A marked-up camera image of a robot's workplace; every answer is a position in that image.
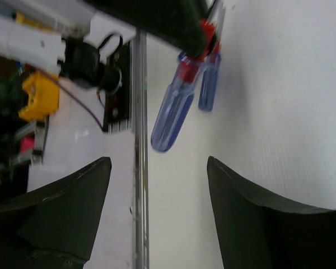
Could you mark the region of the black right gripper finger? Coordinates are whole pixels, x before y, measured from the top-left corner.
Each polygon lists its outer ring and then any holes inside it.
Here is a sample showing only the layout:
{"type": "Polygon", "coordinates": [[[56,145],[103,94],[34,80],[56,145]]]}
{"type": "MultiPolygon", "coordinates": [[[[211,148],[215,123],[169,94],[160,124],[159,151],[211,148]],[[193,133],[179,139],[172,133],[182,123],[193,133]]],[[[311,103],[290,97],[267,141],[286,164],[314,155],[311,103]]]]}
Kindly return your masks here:
{"type": "Polygon", "coordinates": [[[200,56],[208,46],[202,22],[206,1],[195,0],[91,0],[86,4],[141,29],[190,56],[200,56]]]}

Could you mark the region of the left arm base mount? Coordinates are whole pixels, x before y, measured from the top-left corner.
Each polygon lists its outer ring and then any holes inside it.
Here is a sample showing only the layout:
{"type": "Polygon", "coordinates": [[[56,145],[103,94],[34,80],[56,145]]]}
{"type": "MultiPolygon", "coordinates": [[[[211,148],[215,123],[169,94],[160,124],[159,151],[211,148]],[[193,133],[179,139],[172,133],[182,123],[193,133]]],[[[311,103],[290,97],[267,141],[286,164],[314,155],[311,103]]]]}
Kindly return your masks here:
{"type": "Polygon", "coordinates": [[[123,71],[109,62],[110,57],[106,58],[105,63],[100,60],[101,50],[113,37],[119,39],[117,47],[110,54],[114,56],[123,47],[123,37],[118,32],[109,33],[98,47],[83,41],[82,38],[63,38],[66,45],[65,58],[57,62],[61,67],[61,77],[71,80],[85,90],[95,88],[99,103],[105,110],[108,110],[109,106],[102,102],[100,92],[105,91],[105,96],[116,97],[123,84],[123,71]]]}

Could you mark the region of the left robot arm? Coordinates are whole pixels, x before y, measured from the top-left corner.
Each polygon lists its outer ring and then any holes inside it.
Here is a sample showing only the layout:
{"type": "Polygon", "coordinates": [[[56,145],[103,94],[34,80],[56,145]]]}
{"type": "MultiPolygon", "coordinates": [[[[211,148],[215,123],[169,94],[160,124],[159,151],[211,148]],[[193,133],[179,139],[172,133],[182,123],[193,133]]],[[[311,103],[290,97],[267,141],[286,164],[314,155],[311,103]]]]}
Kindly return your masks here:
{"type": "Polygon", "coordinates": [[[0,56],[58,75],[65,58],[61,35],[20,25],[0,15],[0,56]]]}

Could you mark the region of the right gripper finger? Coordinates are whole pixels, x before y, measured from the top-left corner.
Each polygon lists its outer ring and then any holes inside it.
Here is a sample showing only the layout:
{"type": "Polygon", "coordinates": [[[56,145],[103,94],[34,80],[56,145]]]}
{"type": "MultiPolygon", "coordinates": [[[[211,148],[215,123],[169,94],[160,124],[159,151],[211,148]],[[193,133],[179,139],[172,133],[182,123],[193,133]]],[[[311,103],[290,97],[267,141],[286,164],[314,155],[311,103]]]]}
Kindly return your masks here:
{"type": "Polygon", "coordinates": [[[224,268],[336,268],[336,210],[280,196],[215,157],[207,175],[224,268]]]}
{"type": "Polygon", "coordinates": [[[0,268],[83,268],[90,260],[111,174],[101,157],[0,202],[0,268]]]}

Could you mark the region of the blue handle screwdriver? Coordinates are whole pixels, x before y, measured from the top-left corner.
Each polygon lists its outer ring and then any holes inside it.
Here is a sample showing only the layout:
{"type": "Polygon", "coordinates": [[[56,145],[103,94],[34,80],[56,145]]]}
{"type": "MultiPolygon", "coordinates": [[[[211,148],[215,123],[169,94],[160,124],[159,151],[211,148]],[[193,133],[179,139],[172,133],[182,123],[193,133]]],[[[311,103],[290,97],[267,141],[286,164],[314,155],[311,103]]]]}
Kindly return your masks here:
{"type": "Polygon", "coordinates": [[[151,133],[151,146],[155,151],[166,152],[171,149],[194,100],[198,77],[209,67],[206,57],[215,46],[216,27],[207,19],[202,19],[200,25],[208,38],[208,44],[200,56],[192,57],[186,53],[179,60],[151,133]]]}
{"type": "Polygon", "coordinates": [[[205,70],[202,78],[198,108],[204,112],[211,112],[213,109],[218,73],[221,63],[221,35],[225,19],[225,7],[222,1],[213,1],[209,8],[208,20],[210,21],[217,12],[215,42],[212,51],[206,56],[205,70]]]}

